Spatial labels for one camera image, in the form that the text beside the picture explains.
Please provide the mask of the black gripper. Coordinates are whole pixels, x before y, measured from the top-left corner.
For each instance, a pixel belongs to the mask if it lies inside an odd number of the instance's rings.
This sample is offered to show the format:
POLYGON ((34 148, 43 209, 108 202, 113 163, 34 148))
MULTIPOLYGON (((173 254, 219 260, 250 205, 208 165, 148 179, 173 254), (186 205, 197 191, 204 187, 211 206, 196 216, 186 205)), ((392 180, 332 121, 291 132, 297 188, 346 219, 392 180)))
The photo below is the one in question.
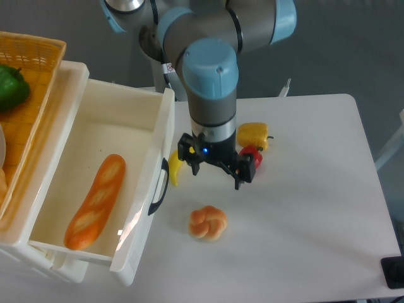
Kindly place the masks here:
POLYGON ((178 159, 191 167, 197 175, 200 163, 208 163, 223 169, 234 179, 234 189, 241 184, 251 183, 256 173, 255 156, 252 153, 239 155, 235 149, 235 132, 224 141, 207 142, 205 139, 183 133, 177 143, 178 159))

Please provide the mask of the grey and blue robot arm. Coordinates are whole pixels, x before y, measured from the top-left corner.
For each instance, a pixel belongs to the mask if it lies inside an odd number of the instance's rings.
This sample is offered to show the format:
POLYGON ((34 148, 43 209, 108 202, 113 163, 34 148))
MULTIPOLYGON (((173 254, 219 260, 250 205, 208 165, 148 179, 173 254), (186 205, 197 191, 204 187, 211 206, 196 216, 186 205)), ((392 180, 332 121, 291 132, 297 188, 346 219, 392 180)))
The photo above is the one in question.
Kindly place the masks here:
POLYGON ((187 96, 191 132, 177 144, 178 157, 194 174, 205 162, 224 170, 235 185, 250 183, 254 157, 236 146, 237 56, 274 44, 293 34, 297 10, 293 1, 226 1, 224 7, 197 15, 189 1, 102 1, 105 17, 117 33, 123 20, 145 9, 150 24, 140 40, 143 52, 170 64, 187 96))

